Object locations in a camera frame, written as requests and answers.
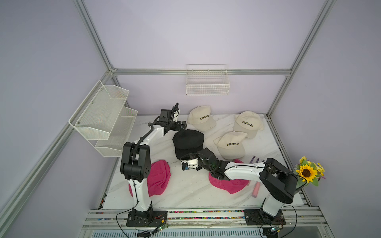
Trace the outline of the plain black cap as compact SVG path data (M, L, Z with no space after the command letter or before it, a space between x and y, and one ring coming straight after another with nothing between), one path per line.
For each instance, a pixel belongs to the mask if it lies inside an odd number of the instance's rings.
M175 155L179 160L189 159L189 154L203 150L204 134L196 130L177 132L173 138Z

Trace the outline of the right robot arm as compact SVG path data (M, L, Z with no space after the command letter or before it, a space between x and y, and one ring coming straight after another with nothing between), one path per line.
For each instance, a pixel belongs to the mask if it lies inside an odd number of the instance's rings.
M287 167L274 158L256 164L242 164L217 159L208 148L192 153L191 159L197 167L210 172L218 180L253 180L260 182L269 192L261 211L269 217L276 217L285 204L293 203L298 178Z

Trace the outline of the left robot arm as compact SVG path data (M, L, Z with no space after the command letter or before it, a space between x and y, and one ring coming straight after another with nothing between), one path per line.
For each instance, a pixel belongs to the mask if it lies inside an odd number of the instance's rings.
M148 123L149 131L135 142L123 145L120 172L128 180L135 205L132 211L147 214L152 208L148 193L147 178L151 171L150 146L163 138L169 131L187 128L185 121L179 121L178 103L172 109L162 109L160 115Z

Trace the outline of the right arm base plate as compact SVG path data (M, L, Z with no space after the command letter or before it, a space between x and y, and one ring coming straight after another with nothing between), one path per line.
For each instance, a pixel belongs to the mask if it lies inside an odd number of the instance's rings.
M244 218L248 226L254 225L285 225L284 216L281 210L278 210L276 216L270 216L260 209L245 209Z

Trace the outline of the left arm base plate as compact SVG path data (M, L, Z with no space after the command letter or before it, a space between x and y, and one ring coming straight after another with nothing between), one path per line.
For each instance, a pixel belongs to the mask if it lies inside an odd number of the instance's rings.
M127 227L158 227L167 220L168 211L148 210L137 211L133 209L128 213Z

